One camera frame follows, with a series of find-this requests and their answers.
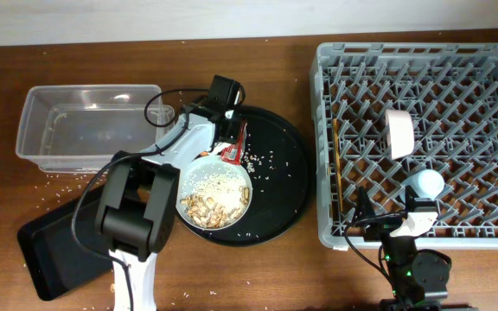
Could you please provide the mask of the wooden chopstick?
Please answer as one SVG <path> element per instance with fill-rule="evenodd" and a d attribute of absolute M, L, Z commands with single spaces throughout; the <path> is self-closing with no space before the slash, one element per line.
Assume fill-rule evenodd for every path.
<path fill-rule="evenodd" d="M 341 168 L 342 168 L 342 160 L 340 158 L 340 146 L 339 146 L 339 120 L 337 118 L 332 121 L 332 133 L 334 138 L 334 153 L 335 153 L 335 178 L 337 185 L 337 197 L 338 197 L 338 209 L 339 213 L 342 213 L 343 210 L 343 198 L 342 198 L 342 176 L 341 176 Z"/>

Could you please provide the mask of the blue cup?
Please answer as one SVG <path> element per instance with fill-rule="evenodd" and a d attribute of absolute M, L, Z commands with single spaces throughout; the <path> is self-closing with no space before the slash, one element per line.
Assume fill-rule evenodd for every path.
<path fill-rule="evenodd" d="M 434 200 L 443 192 L 445 182 L 438 171 L 424 169 L 406 178 L 401 186 L 403 188 L 411 187 L 419 198 Z"/>

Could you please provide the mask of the red snack wrapper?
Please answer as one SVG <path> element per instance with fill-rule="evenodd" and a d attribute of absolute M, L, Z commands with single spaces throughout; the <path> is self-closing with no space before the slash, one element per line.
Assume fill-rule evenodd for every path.
<path fill-rule="evenodd" d="M 246 148 L 246 137 L 247 137 L 246 126 L 247 126 L 247 121 L 243 119 L 236 143 L 226 147 L 220 153 L 220 159 L 223 162 L 227 162 L 232 165 L 241 164 L 241 160 L 243 155 L 245 154 L 245 148 Z"/>

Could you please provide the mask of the grey plate with food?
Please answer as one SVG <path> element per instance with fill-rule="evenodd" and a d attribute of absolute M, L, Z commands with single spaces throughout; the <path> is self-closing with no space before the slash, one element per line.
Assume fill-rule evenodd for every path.
<path fill-rule="evenodd" d="M 224 230 L 249 210 L 252 182 L 246 169 L 218 155 L 195 159 L 181 172 L 176 209 L 187 224 Z"/>

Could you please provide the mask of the white bowl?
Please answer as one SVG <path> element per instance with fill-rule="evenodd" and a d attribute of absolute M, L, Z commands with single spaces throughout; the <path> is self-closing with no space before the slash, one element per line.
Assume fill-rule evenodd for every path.
<path fill-rule="evenodd" d="M 414 150 L 412 117 L 407 111 L 386 110 L 387 145 L 390 157 L 396 160 L 410 155 Z"/>

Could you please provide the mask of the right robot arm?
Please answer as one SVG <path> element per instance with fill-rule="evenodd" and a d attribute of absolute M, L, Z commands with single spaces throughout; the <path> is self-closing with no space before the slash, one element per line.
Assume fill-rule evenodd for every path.
<path fill-rule="evenodd" d="M 439 310 L 448 297 L 452 261 L 439 251 L 420 250 L 418 237 L 426 234 L 437 220 L 436 203 L 420 198 L 412 187 L 405 188 L 405 207 L 394 213 L 378 214 L 364 187 L 352 227 L 365 230 L 365 237 L 380 242 L 377 269 L 389 282 L 391 300 L 382 300 L 382 310 Z"/>

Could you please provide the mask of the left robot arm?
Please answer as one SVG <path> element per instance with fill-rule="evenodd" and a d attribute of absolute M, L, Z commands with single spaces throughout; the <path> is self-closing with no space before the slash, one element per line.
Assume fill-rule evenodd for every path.
<path fill-rule="evenodd" d="M 95 228 L 110 243 L 115 309 L 156 309 L 156 256 L 172 231 L 181 173 L 217 143 L 237 142 L 244 99 L 238 81 L 216 75 L 162 138 L 137 153 L 119 151 L 101 169 L 107 177 Z"/>

